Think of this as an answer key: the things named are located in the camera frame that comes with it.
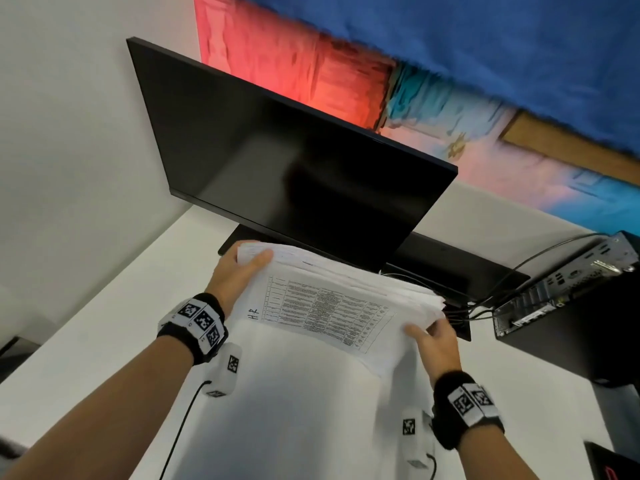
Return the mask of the black right wristband with markers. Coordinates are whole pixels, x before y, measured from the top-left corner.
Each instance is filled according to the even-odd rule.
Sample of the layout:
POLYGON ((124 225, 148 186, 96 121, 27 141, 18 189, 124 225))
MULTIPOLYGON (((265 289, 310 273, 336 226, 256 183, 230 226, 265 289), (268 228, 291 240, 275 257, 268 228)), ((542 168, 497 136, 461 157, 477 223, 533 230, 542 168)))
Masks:
POLYGON ((500 412, 489 393, 464 371, 450 371, 439 377, 433 398, 431 428, 448 451, 457 449, 470 429, 496 426, 505 432, 500 412))

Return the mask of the black wristband with markers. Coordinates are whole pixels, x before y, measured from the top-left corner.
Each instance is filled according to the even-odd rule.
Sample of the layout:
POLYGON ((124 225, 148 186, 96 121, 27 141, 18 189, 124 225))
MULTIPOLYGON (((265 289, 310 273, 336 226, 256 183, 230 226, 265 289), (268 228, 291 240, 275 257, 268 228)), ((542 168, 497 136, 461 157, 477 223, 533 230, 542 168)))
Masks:
POLYGON ((450 371, 439 377, 433 398, 431 428, 448 451, 457 449, 470 429, 496 426, 505 432, 500 412, 489 393, 464 371, 450 371))
POLYGON ((193 365, 212 361, 228 339, 226 315, 218 299, 199 293, 182 301, 158 323, 157 337, 172 337, 187 347, 193 365))

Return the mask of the person's left forearm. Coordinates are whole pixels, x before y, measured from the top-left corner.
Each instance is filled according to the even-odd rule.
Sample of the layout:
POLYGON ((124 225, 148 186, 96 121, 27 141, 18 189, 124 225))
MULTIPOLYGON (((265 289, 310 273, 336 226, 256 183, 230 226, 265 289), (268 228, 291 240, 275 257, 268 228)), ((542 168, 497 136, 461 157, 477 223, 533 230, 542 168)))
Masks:
POLYGON ((193 364, 178 339, 156 338, 53 425, 3 480, 129 480, 193 364))

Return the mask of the stack of white printed papers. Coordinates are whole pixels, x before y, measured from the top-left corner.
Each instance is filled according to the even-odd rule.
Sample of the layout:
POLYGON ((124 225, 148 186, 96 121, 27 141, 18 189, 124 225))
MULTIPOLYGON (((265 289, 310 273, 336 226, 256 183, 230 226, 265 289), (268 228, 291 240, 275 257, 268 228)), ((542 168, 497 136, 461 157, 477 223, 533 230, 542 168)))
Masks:
POLYGON ((204 397, 171 480, 409 480, 401 416, 415 399, 407 322, 431 290, 288 246, 234 309, 236 391, 204 397))

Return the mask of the colourful wall painting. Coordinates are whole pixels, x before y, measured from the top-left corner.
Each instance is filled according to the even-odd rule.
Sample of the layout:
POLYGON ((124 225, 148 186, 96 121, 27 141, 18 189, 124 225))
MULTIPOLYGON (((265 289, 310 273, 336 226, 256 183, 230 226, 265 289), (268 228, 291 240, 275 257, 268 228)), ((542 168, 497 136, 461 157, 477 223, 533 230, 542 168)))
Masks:
POLYGON ((640 0, 193 1, 205 64, 640 235, 640 0))

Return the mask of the small black desktop computer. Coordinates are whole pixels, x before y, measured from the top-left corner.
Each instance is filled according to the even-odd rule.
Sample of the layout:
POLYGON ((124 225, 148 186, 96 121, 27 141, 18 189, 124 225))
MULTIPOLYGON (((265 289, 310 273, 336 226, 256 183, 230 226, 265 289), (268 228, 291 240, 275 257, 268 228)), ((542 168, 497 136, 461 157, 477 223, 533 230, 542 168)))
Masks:
POLYGON ((493 311, 496 339, 604 387, 640 384, 640 235, 600 237, 493 311))

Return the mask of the black computer monitor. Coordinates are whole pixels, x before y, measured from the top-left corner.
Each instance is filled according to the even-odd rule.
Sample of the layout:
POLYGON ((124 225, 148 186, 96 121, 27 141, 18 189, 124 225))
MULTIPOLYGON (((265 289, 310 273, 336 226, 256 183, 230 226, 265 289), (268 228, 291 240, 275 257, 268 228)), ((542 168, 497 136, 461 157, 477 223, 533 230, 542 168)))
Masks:
POLYGON ((140 38, 128 38, 172 194, 379 271, 457 167, 140 38))

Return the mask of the person's right hand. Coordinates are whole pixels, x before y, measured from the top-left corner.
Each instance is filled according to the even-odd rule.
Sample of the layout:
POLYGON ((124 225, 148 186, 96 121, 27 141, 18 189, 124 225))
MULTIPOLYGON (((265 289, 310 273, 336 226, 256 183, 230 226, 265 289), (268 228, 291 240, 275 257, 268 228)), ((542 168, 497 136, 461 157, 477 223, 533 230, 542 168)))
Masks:
POLYGON ((418 346, 420 359, 426 370, 429 382, 435 387, 437 381, 446 373, 462 371, 458 338, 447 319, 436 320, 427 329, 434 337, 432 346, 418 346))

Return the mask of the person's right forearm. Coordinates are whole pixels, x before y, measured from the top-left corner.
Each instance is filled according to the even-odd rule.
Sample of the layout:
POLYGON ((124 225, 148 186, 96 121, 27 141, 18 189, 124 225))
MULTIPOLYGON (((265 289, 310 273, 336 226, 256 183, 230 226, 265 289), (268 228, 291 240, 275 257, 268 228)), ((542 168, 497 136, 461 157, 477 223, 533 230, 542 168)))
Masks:
POLYGON ((466 480, 540 480, 496 425, 467 430, 458 453, 466 480))

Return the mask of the person's left hand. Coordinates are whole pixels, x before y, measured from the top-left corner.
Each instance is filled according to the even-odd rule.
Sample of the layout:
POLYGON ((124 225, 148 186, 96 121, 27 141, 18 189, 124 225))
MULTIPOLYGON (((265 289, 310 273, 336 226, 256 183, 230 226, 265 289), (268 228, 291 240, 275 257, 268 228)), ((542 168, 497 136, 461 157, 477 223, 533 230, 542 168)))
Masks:
POLYGON ((212 277, 204 292, 213 295, 219 302, 220 307, 228 319, 233 311, 238 298, 242 295, 247 285, 238 283, 237 252, 242 244, 250 241, 237 241, 219 259, 214 268, 212 277))

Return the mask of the black flat device with red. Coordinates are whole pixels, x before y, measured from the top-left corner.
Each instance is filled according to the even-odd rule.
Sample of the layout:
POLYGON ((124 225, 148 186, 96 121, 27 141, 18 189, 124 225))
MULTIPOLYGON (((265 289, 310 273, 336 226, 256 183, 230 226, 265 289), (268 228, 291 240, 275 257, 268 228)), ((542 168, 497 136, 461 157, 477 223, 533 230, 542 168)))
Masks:
POLYGON ((640 480, 640 463, 594 442, 584 442, 594 480, 640 480))

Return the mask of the black left wristband with markers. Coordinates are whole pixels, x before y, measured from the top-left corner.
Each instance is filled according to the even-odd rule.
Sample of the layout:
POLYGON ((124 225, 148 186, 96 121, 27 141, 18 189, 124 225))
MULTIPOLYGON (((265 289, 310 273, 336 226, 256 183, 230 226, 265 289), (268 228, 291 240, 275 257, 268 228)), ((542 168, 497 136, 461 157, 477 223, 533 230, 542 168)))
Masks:
POLYGON ((172 337, 187 347, 193 365, 212 361, 228 339, 226 315, 218 299, 199 293, 182 301, 158 323, 157 337, 172 337))

